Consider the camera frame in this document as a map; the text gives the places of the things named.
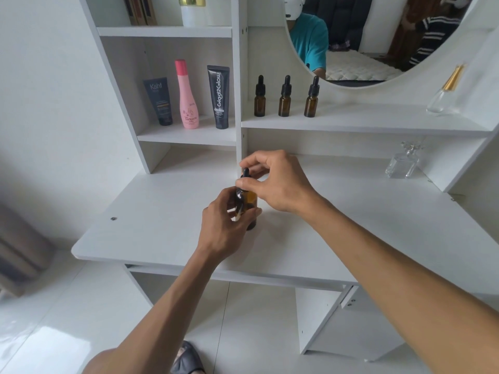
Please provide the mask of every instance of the white cylindrical container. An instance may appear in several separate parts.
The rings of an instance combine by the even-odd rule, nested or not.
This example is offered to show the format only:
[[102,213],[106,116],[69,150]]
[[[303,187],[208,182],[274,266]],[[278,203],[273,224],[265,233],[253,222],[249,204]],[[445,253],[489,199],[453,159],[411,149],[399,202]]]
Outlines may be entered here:
[[185,27],[207,26],[206,0],[179,0]]

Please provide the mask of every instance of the teal t-shirt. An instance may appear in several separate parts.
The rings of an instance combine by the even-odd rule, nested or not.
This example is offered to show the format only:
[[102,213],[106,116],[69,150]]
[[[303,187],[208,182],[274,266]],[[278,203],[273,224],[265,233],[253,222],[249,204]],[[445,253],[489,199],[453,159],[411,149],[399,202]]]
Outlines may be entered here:
[[326,23],[312,14],[301,13],[290,31],[300,59],[310,65],[310,70],[326,69],[326,52],[329,47],[329,34]]

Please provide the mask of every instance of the gold lid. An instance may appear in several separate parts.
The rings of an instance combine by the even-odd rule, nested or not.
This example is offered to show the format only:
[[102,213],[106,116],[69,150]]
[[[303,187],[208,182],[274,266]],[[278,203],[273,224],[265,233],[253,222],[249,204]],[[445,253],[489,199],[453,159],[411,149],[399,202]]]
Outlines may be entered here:
[[459,80],[461,79],[461,75],[463,74],[463,69],[466,64],[461,64],[456,66],[454,69],[454,73],[449,77],[445,85],[442,87],[442,90],[453,92],[456,90],[459,84]]
[[180,6],[206,6],[206,0],[179,0]]

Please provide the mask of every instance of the slipper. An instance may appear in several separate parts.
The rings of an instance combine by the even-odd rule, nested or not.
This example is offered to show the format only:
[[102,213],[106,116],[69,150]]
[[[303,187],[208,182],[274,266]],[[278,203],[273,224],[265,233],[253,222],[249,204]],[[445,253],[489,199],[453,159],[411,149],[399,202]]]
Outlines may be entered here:
[[188,341],[184,341],[182,343],[182,348],[184,348],[184,352],[175,361],[170,372],[172,374],[191,374],[196,370],[205,372],[199,354],[192,344]]

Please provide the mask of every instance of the round mirror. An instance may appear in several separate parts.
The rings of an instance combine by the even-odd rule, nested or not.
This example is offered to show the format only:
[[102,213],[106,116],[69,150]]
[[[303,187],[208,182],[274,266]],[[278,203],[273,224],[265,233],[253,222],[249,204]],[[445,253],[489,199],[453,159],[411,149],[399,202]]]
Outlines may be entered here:
[[326,81],[364,87],[432,55],[472,0],[284,0],[296,53]]

